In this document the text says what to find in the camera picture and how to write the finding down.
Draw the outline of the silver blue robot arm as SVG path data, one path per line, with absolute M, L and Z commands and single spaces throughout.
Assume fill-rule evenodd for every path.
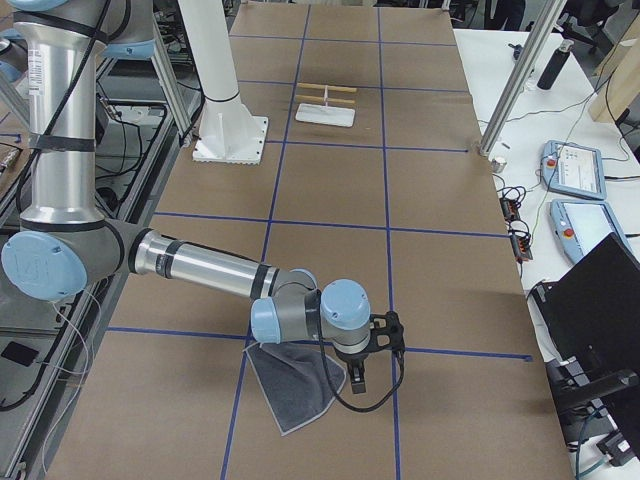
M 28 47 L 31 202 L 3 247 L 9 280 L 59 300 L 120 271 L 155 273 L 247 297 L 262 343 L 330 340 L 352 389 L 365 389 L 374 349 L 364 289 L 351 280 L 319 288 L 304 270 L 281 270 L 105 217 L 96 207 L 96 58 L 146 59 L 160 49 L 148 1 L 17 1 Z

